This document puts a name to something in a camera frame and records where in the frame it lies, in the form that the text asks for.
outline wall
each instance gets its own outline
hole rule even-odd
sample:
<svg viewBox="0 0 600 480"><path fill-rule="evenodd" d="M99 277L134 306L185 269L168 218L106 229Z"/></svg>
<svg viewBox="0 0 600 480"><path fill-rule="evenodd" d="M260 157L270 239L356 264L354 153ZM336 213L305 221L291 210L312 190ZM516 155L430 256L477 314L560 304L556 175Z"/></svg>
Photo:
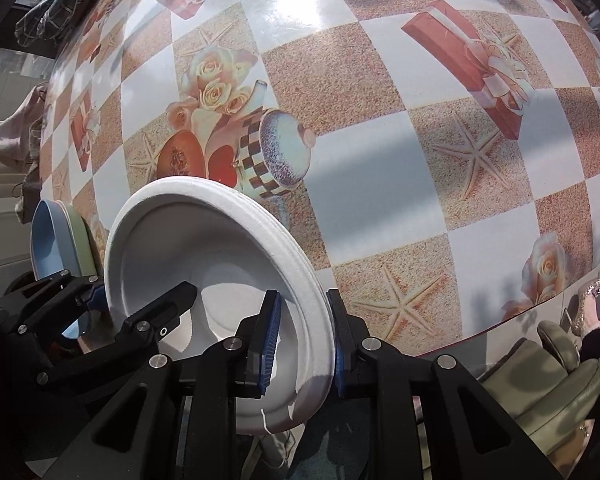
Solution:
<svg viewBox="0 0 600 480"><path fill-rule="evenodd" d="M14 113L42 79L0 72L0 121Z"/></svg>

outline checkered tablecloth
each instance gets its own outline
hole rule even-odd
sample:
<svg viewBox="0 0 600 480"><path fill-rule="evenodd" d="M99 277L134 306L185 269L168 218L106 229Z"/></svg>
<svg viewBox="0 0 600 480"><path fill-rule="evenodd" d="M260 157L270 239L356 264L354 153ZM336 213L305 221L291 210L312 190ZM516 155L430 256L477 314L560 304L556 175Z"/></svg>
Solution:
<svg viewBox="0 0 600 480"><path fill-rule="evenodd" d="M302 182L263 205L325 288L402 351L535 305L558 318L600 263L600 42L568 2L103 1L56 63L40 164L43 197L80 212L100 257L155 178L183 76L218 46L249 53L240 84L266 82L264 108L317 135ZM522 64L533 92L517 140L405 32L440 1Z"/></svg>

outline green chair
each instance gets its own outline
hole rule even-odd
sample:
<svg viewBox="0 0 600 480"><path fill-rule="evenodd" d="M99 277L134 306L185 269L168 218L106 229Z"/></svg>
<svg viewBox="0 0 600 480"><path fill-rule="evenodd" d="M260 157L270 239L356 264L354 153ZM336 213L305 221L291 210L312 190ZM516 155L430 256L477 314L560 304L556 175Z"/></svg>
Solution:
<svg viewBox="0 0 600 480"><path fill-rule="evenodd" d="M542 346L529 340L480 380L545 455L560 446L584 421L600 394L600 359L583 363L564 330L538 324ZM422 467L430 478L424 423L418 425Z"/></svg>

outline high heel shoe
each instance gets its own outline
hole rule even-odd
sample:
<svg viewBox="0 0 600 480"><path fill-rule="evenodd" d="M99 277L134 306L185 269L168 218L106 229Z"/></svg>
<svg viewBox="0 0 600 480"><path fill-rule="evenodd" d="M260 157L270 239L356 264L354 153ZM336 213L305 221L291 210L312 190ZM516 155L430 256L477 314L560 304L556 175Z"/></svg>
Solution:
<svg viewBox="0 0 600 480"><path fill-rule="evenodd" d="M600 278L595 278L590 282L584 283L578 289L578 311L575 318L571 320L571 317L567 313L567 317L569 317L569 322L571 323L571 331L576 337L580 337L582 334L582 323L584 322L584 300L589 294L594 298L598 297L600 294Z"/></svg>

